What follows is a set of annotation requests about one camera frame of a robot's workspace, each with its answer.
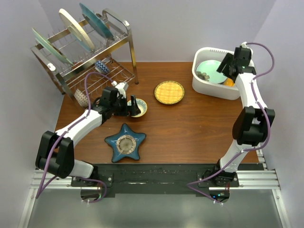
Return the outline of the orange polka dot plate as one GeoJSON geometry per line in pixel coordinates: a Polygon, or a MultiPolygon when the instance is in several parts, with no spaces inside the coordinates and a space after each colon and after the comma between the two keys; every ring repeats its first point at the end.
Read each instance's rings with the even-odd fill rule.
{"type": "Polygon", "coordinates": [[[234,81],[232,79],[227,78],[225,80],[225,82],[223,83],[223,85],[233,87],[235,85],[235,83],[234,83],[234,81]]]}

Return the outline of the mint green flower plate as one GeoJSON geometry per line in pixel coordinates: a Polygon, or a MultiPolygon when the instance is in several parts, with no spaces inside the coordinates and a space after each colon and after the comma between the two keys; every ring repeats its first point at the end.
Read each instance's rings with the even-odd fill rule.
{"type": "Polygon", "coordinates": [[[199,63],[195,68],[196,76],[206,82],[223,84],[227,77],[217,72],[220,63],[217,60],[206,60],[199,63]]]}

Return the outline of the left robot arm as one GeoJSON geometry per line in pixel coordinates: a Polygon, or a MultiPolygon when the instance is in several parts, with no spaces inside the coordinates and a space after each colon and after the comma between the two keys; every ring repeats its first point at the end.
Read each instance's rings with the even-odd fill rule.
{"type": "Polygon", "coordinates": [[[134,95],[128,101],[124,88],[106,87],[101,97],[95,99],[79,118],[56,132],[43,133],[35,161],[36,168],[60,178],[81,177],[87,186],[96,185],[98,174],[94,172],[94,166],[75,159],[75,146],[113,115],[131,116],[140,112],[134,95]]]}

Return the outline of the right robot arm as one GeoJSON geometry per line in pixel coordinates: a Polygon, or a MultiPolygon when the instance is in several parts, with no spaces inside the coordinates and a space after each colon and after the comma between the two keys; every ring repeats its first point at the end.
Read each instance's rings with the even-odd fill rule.
{"type": "Polygon", "coordinates": [[[263,148],[270,139],[275,111],[267,107],[259,92],[252,54],[252,50],[242,44],[233,54],[227,53],[217,69],[233,80],[243,106],[232,128],[233,142],[213,170],[211,180],[218,187],[233,181],[247,153],[263,148]]]}

